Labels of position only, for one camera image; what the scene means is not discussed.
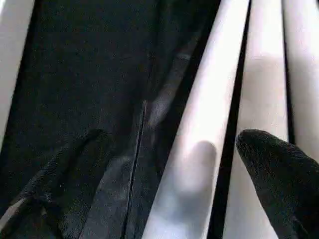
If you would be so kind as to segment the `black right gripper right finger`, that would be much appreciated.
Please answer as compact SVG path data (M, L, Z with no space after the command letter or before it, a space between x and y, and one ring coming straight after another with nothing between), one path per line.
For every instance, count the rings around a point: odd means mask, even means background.
M298 147L262 130L238 134L236 148L280 239L319 237L319 165Z

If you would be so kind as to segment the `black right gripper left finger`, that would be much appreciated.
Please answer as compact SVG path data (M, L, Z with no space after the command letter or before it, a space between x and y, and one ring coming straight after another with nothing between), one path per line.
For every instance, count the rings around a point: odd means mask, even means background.
M0 237L13 239L21 231L37 238L79 238L112 144L105 131L95 129L57 150L12 200L0 220Z

